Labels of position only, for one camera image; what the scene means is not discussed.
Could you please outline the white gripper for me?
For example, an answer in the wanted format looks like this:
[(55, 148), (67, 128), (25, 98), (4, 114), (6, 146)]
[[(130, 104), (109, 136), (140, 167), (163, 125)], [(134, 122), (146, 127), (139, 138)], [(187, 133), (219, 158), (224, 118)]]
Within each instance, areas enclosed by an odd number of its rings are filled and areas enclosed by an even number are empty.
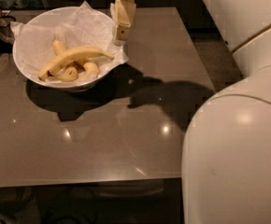
[(115, 0), (110, 7), (113, 20), (113, 41), (117, 46), (126, 43), (136, 14), (135, 0)]

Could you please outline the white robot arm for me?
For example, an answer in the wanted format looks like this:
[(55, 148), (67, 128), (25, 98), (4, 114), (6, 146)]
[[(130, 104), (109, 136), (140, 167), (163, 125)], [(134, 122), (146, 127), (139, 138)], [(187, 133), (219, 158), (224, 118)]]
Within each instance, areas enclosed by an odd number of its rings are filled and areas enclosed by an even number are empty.
[(202, 0), (243, 78), (184, 138), (184, 224), (271, 224), (271, 0)]

